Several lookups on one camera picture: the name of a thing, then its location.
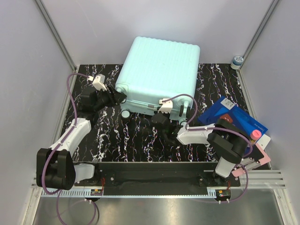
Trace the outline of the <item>mint green suitcase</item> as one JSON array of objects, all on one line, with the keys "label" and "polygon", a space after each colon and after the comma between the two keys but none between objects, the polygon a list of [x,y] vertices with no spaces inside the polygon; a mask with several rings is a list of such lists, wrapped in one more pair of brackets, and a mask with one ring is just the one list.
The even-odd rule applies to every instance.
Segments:
[{"label": "mint green suitcase", "polygon": [[184,121],[193,106],[200,47],[136,37],[115,84],[126,94],[121,110],[154,115],[161,99],[172,99],[170,119]]}]

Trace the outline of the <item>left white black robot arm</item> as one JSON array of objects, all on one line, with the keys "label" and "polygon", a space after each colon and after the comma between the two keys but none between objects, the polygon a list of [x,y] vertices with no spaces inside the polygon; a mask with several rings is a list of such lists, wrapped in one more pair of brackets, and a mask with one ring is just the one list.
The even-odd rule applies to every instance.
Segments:
[{"label": "left white black robot arm", "polygon": [[37,152],[36,183],[47,194],[49,188],[70,190],[82,180],[95,186],[101,181],[101,174],[94,164],[74,164],[72,155],[83,138],[94,128],[98,112],[105,107],[114,107],[125,102],[127,96],[108,86],[106,90],[86,87],[75,109],[75,118],[62,137],[49,148]]}]

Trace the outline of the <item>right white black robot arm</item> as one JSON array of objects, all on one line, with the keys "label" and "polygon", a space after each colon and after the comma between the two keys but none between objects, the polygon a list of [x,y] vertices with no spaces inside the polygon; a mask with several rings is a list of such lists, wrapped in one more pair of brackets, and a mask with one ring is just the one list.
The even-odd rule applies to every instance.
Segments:
[{"label": "right white black robot arm", "polygon": [[151,117],[151,123],[169,144],[209,144],[213,148],[218,157],[217,166],[209,175],[200,174],[208,187],[227,186],[232,170],[242,161],[247,147],[253,148],[249,136],[224,119],[206,126],[190,127],[187,123],[176,126],[159,112]]}]

